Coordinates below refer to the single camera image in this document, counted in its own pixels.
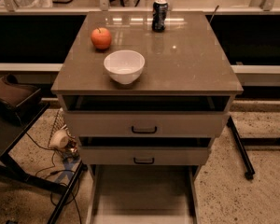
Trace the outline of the drawer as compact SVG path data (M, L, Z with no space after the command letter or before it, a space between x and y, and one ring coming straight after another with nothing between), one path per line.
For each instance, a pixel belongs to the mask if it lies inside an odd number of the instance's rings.
M201 224L193 169L98 166L86 224Z
M85 164L104 165L203 165L206 147L80 147Z
M227 112L65 111L75 137L219 137Z

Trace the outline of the grey drawer cabinet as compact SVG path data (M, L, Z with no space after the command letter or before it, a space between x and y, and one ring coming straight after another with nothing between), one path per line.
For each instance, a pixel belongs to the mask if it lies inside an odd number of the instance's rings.
M65 111L227 112L242 92L225 53L201 12L171 12L163 32L151 28L146 11L89 13L52 90ZM112 35L108 49L97 49L91 32ZM122 85L106 72L112 52L133 50L145 58L141 76ZM75 137L80 147L206 147L217 137Z

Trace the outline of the white bowl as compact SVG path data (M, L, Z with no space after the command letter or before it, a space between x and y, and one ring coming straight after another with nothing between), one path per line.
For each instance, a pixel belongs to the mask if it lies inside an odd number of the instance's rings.
M104 67L109 76L122 85L136 81L142 74L145 58L133 50L119 50L110 53L104 59Z

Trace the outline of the red apple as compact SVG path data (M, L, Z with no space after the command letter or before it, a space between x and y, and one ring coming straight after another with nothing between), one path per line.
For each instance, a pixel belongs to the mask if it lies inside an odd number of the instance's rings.
M108 49L112 42L112 35L104 27L96 28L91 32L91 42L97 49Z

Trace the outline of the white round device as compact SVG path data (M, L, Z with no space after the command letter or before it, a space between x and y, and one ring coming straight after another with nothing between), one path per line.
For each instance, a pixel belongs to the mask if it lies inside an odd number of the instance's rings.
M54 148L64 148L69 142L66 130L60 129L50 139L49 146Z

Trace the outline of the dark soda can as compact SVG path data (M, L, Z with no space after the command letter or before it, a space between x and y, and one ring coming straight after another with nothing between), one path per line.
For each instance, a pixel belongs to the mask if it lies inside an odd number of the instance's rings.
M165 30L165 20L168 11L166 0L156 0L153 3L152 30L154 32L163 32Z

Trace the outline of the black stand leg with caster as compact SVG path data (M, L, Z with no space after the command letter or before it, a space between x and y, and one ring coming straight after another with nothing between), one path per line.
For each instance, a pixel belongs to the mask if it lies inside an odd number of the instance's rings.
M232 135L233 135L233 139L236 143L236 146L240 152L240 155L242 157L244 166L245 166L245 178L247 180L252 180L254 178L254 174L255 174L255 170L253 168L253 165L247 155L247 152L245 150L245 146L242 144L241 141L241 137L240 134L238 133L236 126L234 124L234 121L232 119L232 117L229 117L228 119L228 123L227 123L228 127L231 129Z

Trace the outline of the black side table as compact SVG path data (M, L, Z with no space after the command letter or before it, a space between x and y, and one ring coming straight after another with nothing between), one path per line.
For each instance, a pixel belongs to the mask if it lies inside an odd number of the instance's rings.
M56 224L69 196L73 193L73 189L85 165L80 161L72 177L69 179L69 183L64 186L26 173L9 155L9 151L27 134L48 108L48 102L41 102L28 114L28 117L23 120L20 126L13 125L0 117L0 175L27 185L51 191L52 193L60 194L60 200L47 222L47 224Z

